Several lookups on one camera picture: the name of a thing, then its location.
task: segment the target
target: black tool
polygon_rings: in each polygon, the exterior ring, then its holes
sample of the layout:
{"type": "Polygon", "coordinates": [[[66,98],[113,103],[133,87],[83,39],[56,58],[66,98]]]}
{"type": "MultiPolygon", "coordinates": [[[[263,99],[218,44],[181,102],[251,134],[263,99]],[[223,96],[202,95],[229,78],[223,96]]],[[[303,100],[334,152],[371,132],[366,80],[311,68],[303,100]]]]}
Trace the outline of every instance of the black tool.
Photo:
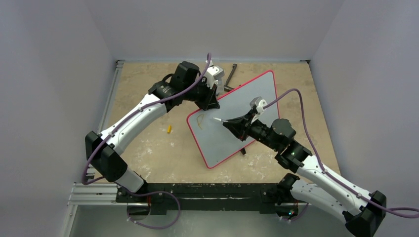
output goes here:
{"type": "Polygon", "coordinates": [[[233,69],[231,70],[230,74],[228,75],[227,80],[225,81],[225,85],[224,85],[224,91],[226,91],[226,92],[230,92],[230,91],[234,90],[234,88],[228,86],[228,83],[230,82],[231,78],[233,77],[233,74],[234,74],[236,68],[237,68],[237,64],[233,63],[233,69]]]}
{"type": "MultiPolygon", "coordinates": [[[[174,74],[169,74],[163,78],[162,81],[155,83],[149,90],[149,94],[153,94],[161,99],[173,96],[194,83],[198,74],[201,74],[199,67],[193,63],[182,62],[177,65],[174,74]]],[[[208,87],[206,81],[200,81],[191,90],[183,95],[166,101],[166,109],[169,112],[174,106],[180,105],[182,101],[193,101],[202,110],[219,109],[220,104],[217,101],[215,92],[217,85],[213,84],[211,88],[208,87]]]]}

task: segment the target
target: floor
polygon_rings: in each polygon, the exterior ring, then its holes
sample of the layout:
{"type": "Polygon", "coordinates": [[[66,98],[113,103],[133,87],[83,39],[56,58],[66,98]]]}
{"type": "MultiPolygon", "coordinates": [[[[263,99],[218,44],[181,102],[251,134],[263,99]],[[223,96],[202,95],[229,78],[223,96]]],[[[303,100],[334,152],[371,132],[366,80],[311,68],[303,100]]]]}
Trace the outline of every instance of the floor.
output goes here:
{"type": "MultiPolygon", "coordinates": [[[[216,65],[225,70],[226,80],[232,63],[216,65]]],[[[148,89],[173,73],[176,66],[177,63],[124,63],[108,126],[136,106],[148,89]]],[[[278,95],[290,88],[301,91],[310,136],[323,163],[340,173],[308,64],[240,63],[230,86],[236,87],[268,70],[275,74],[278,95]]],[[[155,183],[276,183],[289,173],[274,160],[276,153],[259,143],[251,144],[245,156],[238,153],[208,169],[186,124],[186,117],[195,110],[194,103],[184,102],[157,119],[133,140],[122,158],[147,182],[155,183]],[[169,125],[171,134],[167,134],[169,125]]],[[[297,131],[295,139],[313,151],[304,133],[298,95],[293,92],[284,97],[279,102],[279,110],[280,116],[287,118],[297,131]]]]}

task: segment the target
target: gray wall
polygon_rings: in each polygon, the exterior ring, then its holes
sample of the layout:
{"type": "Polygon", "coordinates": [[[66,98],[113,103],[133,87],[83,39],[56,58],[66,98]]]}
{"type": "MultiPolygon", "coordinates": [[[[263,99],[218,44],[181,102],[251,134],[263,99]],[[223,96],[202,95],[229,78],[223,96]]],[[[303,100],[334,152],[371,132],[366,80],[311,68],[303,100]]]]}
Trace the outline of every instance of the gray wall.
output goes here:
{"type": "Polygon", "coordinates": [[[2,0],[0,35],[0,236],[56,237],[113,58],[81,0],[2,0]]]}
{"type": "Polygon", "coordinates": [[[309,59],[343,0],[86,0],[118,59],[309,59]]]}
{"type": "MultiPolygon", "coordinates": [[[[419,1],[347,0],[311,70],[340,170],[419,207],[419,1]]],[[[418,236],[418,221],[387,215],[380,236],[418,236]]]]}
{"type": "MultiPolygon", "coordinates": [[[[161,226],[175,217],[176,211],[168,211],[167,215],[148,216],[141,222],[161,226]]],[[[83,206],[78,210],[71,237],[115,236],[351,237],[353,235],[338,219],[313,206],[308,208],[304,217],[291,223],[280,221],[276,214],[259,214],[257,211],[182,211],[176,224],[158,231],[127,222],[124,206],[83,206]]]]}

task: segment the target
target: black metal bar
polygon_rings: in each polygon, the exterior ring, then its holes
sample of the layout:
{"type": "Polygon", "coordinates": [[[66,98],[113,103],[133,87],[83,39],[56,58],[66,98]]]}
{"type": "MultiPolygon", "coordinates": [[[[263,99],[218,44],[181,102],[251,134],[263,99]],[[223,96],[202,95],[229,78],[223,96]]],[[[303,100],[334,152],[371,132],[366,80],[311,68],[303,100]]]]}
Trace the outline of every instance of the black metal bar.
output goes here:
{"type": "MultiPolygon", "coordinates": [[[[277,184],[168,184],[149,183],[146,192],[166,191],[176,196],[182,210],[201,211],[259,211],[276,213],[281,202],[294,202],[291,194],[278,190],[277,184]]],[[[116,202],[147,202],[147,197],[131,197],[124,189],[118,190],[116,202]]],[[[151,196],[151,215],[164,215],[167,210],[177,210],[169,195],[151,196]]]]}
{"type": "Polygon", "coordinates": [[[231,78],[233,77],[234,72],[236,71],[237,68],[237,64],[233,63],[233,69],[231,70],[230,74],[227,77],[227,80],[225,81],[225,85],[224,85],[224,91],[232,91],[234,88],[228,86],[228,83],[230,83],[231,78]]]}

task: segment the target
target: drawing on whiteboard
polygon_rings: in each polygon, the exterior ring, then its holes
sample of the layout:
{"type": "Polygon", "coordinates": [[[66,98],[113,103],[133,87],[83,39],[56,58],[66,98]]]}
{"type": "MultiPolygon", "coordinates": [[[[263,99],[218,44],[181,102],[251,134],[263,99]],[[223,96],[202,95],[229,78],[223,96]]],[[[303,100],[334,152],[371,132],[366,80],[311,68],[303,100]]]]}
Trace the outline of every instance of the drawing on whiteboard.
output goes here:
{"type": "Polygon", "coordinates": [[[198,127],[202,130],[202,127],[201,127],[201,123],[202,123],[202,121],[204,120],[204,116],[205,116],[205,114],[201,114],[201,115],[198,115],[197,116],[197,124],[198,124],[198,127]]]}

